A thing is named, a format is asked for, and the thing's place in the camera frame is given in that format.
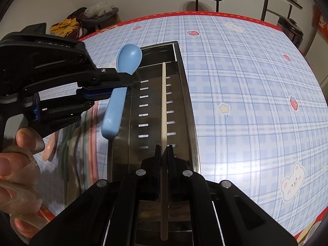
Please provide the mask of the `person's left hand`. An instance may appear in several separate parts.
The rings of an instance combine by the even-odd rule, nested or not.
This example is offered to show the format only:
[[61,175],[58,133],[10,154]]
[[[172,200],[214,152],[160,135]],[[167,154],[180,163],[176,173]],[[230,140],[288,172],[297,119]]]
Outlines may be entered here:
[[46,224],[37,215],[42,196],[34,189],[41,171],[33,154],[43,149],[44,142],[38,133],[21,128],[14,145],[1,153],[1,212],[10,215],[11,227],[24,240],[30,240]]

